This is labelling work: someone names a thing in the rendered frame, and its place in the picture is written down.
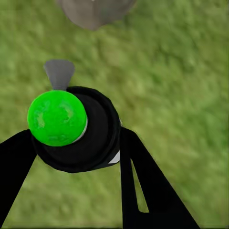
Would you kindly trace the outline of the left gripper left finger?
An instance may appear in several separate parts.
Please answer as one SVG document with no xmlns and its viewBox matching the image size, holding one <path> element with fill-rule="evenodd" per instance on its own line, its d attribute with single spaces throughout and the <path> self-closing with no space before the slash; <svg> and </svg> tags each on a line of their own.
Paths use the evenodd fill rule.
<svg viewBox="0 0 229 229">
<path fill-rule="evenodd" d="M 0 229 L 36 156 L 30 129 L 0 144 Z"/>
</svg>

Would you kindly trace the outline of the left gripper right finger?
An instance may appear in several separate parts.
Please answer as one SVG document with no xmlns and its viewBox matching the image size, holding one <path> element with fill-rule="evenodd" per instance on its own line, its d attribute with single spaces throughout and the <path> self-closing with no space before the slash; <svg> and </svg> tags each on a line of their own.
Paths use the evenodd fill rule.
<svg viewBox="0 0 229 229">
<path fill-rule="evenodd" d="M 200 229 L 138 135 L 122 127 L 119 142 L 123 229 Z M 149 213 L 138 210 L 131 159 Z"/>
</svg>

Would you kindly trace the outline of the pesticide atomizer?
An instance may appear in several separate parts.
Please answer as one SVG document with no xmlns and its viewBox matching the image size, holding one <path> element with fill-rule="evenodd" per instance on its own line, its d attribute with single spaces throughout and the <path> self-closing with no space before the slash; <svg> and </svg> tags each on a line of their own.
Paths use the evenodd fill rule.
<svg viewBox="0 0 229 229">
<path fill-rule="evenodd" d="M 38 96 L 27 113 L 37 155 L 58 171 L 90 172 L 120 162 L 121 118 L 96 89 L 68 87 L 75 66 L 52 59 L 43 66 L 54 90 Z"/>
</svg>

